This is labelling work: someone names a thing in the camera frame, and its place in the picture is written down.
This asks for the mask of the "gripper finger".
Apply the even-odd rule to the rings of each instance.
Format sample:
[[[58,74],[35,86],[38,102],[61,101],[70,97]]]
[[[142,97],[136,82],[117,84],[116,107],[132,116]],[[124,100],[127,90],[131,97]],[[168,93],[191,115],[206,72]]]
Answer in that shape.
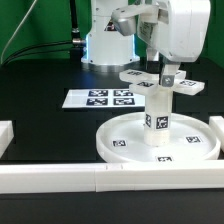
[[[164,63],[160,76],[160,85],[163,87],[172,87],[174,85],[175,75],[177,74],[179,67],[179,63]]]
[[[160,61],[159,61],[159,52],[154,48],[148,46],[146,49],[146,69],[148,71],[159,71],[160,70]]]

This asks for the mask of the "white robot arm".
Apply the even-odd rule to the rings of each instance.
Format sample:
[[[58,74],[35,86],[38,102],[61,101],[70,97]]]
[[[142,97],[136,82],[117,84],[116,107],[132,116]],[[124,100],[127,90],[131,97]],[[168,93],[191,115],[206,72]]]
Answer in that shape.
[[[147,58],[164,58],[160,84],[174,85],[182,62],[202,52],[210,0],[91,0],[92,26],[82,63],[100,71],[119,71],[137,62],[134,38],[147,44]]]

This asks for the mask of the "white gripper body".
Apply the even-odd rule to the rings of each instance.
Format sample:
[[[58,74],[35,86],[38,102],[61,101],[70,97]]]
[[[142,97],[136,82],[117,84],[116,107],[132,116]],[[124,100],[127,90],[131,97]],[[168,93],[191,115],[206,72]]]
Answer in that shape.
[[[139,16],[141,40],[172,62],[194,62],[202,52],[211,5],[209,0],[152,0],[157,21]]]

